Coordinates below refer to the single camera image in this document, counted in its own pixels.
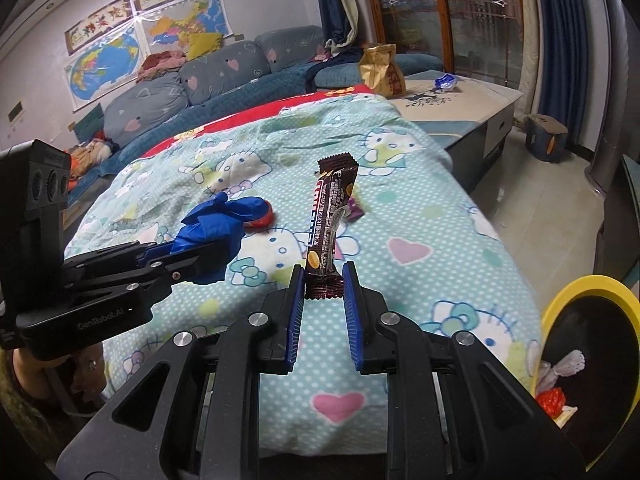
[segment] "yellow rim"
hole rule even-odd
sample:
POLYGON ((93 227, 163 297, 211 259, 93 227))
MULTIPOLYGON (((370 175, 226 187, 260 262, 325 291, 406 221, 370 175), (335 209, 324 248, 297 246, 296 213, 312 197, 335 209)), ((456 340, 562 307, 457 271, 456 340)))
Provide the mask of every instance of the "yellow rim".
MULTIPOLYGON (((558 295, 549 303, 548 307, 542 315, 542 345, 544 349, 546 339, 551 332, 556 319, 562 312, 562 310, 572 301, 578 300, 585 296, 598 296, 600 298, 606 298, 609 301, 615 303, 622 312, 625 313, 631 325, 636 332, 636 339, 640 346, 640 302, 633 295, 633 293, 626 288, 618 280, 614 280, 609 276, 600 276, 598 274, 592 274, 591 276, 584 276, 569 283, 558 295)), ((531 387, 532 395, 535 395, 536 383, 538 382, 538 367, 535 367, 533 384, 531 387)), ((626 420, 629 418, 634 408, 640 400, 640 383, 636 386, 636 395, 634 396, 634 402, 626 416, 626 420)), ((589 469, 598 459, 602 456, 602 453, 596 460, 587 466, 589 469)))

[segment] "sofa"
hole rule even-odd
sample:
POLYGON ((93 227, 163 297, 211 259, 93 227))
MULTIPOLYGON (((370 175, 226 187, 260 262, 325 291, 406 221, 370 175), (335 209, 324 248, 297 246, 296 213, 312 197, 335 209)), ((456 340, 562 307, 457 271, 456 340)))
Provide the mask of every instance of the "sofa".
MULTIPOLYGON (((119 173, 159 142, 201 124, 268 102, 305 93, 305 75, 324 52, 315 25, 274 30, 237 41, 185 63, 181 69, 136 84, 104 110, 104 133, 120 146, 83 176, 69 194, 75 202, 99 178, 119 173)), ((405 75, 442 70, 428 54, 399 54, 405 75)), ((319 89, 361 83, 357 63, 328 66, 314 79, 319 89)))

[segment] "world map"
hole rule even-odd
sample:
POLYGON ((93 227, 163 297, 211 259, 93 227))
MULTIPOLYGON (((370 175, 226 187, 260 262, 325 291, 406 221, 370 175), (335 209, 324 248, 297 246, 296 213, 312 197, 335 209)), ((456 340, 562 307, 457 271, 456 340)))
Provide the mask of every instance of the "world map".
POLYGON ((231 34, 220 0, 187 0, 166 7, 146 19, 143 28, 153 52, 166 50, 168 46, 187 50, 192 32, 231 34))
POLYGON ((135 74, 139 57, 140 46, 132 31, 97 44, 67 67, 69 87, 80 100, 92 101, 135 74))

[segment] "red blanket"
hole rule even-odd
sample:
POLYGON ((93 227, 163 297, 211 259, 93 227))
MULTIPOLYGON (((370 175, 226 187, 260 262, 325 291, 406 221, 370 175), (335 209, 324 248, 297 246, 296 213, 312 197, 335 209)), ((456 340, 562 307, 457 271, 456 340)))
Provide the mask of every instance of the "red blanket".
POLYGON ((283 108, 291 108, 293 106, 319 101, 332 96, 335 97, 347 94, 371 93, 372 91, 367 86, 356 85, 339 90, 315 92, 313 94, 289 97, 287 99, 281 99, 280 101, 274 101, 273 103, 260 105, 255 108, 249 108, 244 112, 238 112, 237 114, 229 115, 227 117, 211 121, 210 123, 204 124, 203 126, 199 126, 197 128, 194 128, 193 130, 189 130, 188 132, 184 132, 167 140, 164 140, 163 142, 160 142, 159 144, 156 144, 154 147, 152 147, 142 156, 142 158, 148 158, 150 156, 157 155, 158 153, 163 152, 168 147, 173 146, 176 142, 180 142, 181 140, 195 139, 196 137, 200 137, 206 134, 228 130, 229 128, 241 126, 242 124, 247 124, 252 121, 258 121, 260 119, 266 119, 267 117, 276 116, 283 108))

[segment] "blue curtain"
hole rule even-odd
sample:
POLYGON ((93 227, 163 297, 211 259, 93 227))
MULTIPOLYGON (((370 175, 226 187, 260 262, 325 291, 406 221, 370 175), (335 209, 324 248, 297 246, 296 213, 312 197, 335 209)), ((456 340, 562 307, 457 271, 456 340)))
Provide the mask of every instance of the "blue curtain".
POLYGON ((552 116, 578 144, 589 76, 589 42, 583 0, 540 0, 544 30, 538 113, 552 116))
POLYGON ((351 24, 341 0, 318 0, 318 3, 324 40, 334 40, 335 44, 344 43, 351 31, 351 24))

